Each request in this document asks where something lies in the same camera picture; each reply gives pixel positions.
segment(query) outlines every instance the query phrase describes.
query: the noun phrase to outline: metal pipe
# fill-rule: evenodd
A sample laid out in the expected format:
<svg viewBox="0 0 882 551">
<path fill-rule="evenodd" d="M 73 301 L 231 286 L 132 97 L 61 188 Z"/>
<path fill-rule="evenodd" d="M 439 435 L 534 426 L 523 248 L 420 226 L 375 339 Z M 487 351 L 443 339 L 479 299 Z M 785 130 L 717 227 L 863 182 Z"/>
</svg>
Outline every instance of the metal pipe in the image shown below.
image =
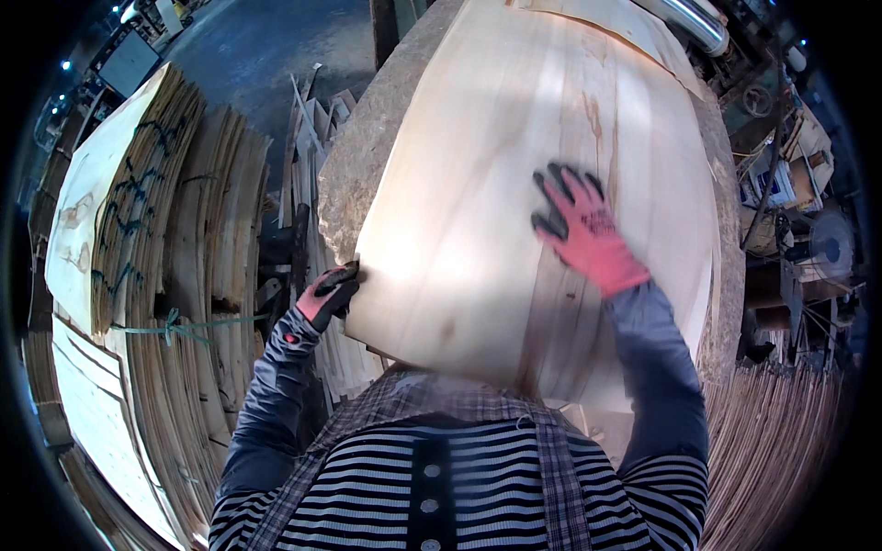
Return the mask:
<svg viewBox="0 0 882 551">
<path fill-rule="evenodd" d="M 729 46 L 729 32 L 697 0 L 632 0 L 670 25 L 687 32 L 706 54 L 721 56 Z"/>
</svg>

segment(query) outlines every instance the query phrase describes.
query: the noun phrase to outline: wood grain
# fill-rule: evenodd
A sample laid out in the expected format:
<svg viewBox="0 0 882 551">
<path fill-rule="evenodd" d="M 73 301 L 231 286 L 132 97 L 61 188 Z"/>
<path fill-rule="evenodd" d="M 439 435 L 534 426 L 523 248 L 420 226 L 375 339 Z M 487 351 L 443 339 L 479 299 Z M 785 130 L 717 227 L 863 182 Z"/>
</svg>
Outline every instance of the wood grain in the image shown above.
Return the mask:
<svg viewBox="0 0 882 551">
<path fill-rule="evenodd" d="M 543 252 L 529 224 L 544 207 L 530 175 L 549 160 L 605 183 L 694 354 L 715 238 L 689 94 L 595 26 L 474 0 L 392 148 L 356 247 L 367 280 L 347 335 L 414 365 L 626 411 L 597 290 Z"/>
</svg>

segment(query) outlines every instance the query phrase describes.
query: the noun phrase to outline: rope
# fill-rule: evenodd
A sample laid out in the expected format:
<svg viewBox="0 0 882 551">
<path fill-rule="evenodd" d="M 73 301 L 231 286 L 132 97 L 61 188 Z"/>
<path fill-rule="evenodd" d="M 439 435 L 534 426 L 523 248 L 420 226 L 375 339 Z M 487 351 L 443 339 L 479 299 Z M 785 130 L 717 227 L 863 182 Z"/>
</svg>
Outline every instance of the rope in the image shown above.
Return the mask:
<svg viewBox="0 0 882 551">
<path fill-rule="evenodd" d="M 177 318 L 180 317 L 181 313 L 177 308 L 172 308 L 168 312 L 168 319 L 166 319 L 165 327 L 122 327 L 121 325 L 110 325 L 111 329 L 116 329 L 117 331 L 122 331 L 125 333 L 134 333 L 134 334 L 163 334 L 166 338 L 166 345 L 171 346 L 171 334 L 177 333 L 182 337 L 188 337 L 190 339 L 195 339 L 207 346 L 212 345 L 212 341 L 209 339 L 205 339 L 203 337 L 199 337 L 199 335 L 188 331 L 189 329 L 199 329 L 202 327 L 216 327 L 218 325 L 228 325 L 228 324 L 241 324 L 244 322 L 253 322 L 259 319 L 264 319 L 265 317 L 269 317 L 269 314 L 263 314 L 262 316 L 248 316 L 248 317 L 233 317 L 230 319 L 219 319 L 213 322 L 204 322 L 202 324 L 179 324 L 177 322 Z"/>
</svg>

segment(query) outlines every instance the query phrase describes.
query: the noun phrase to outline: electrical cable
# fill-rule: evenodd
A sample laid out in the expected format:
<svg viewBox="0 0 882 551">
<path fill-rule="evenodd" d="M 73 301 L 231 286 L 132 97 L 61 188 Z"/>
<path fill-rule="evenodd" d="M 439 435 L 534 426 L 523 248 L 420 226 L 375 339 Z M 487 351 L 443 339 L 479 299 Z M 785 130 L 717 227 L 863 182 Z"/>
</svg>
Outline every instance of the electrical cable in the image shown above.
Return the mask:
<svg viewBox="0 0 882 551">
<path fill-rule="evenodd" d="M 786 86 L 784 85 L 784 55 L 781 52 L 781 39 L 778 36 L 778 19 L 775 15 L 773 5 L 769 6 L 769 12 L 772 16 L 772 40 L 774 41 L 774 52 L 772 52 L 772 56 L 776 58 L 775 61 L 777 62 L 778 97 L 775 100 L 774 108 L 777 109 L 776 115 L 778 116 L 778 123 L 775 124 L 774 129 L 772 160 L 769 163 L 769 181 L 766 184 L 766 188 L 763 190 L 763 197 L 759 200 L 757 213 L 753 215 L 753 220 L 751 220 L 751 225 L 747 229 L 747 234 L 744 235 L 744 238 L 741 241 L 741 250 L 747 249 L 747 243 L 751 240 L 751 237 L 753 237 L 753 233 L 757 231 L 759 221 L 762 218 L 763 213 L 766 211 L 769 196 L 772 194 L 774 173 L 778 166 L 778 155 L 781 153 L 781 135 L 784 133 L 784 91 L 786 90 Z"/>
</svg>

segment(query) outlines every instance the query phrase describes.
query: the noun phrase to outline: pink work glove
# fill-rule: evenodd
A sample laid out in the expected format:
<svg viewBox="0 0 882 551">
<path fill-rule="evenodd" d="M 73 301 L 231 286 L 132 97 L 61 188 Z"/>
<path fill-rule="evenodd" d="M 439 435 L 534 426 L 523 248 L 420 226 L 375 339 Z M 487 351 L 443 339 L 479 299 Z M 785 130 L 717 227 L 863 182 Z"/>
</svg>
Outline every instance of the pink work glove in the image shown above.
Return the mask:
<svg viewBox="0 0 882 551">
<path fill-rule="evenodd" d="M 557 185 L 540 172 L 533 179 L 551 203 L 548 218 L 534 212 L 533 228 L 543 243 L 576 272 L 597 285 L 604 299 L 646 283 L 649 270 L 634 259 L 616 229 L 601 183 L 569 167 L 549 163 Z"/>
<path fill-rule="evenodd" d="M 328 328 L 331 316 L 345 317 L 358 291 L 358 261 L 353 260 L 318 276 L 297 299 L 297 309 L 318 332 Z"/>
</svg>

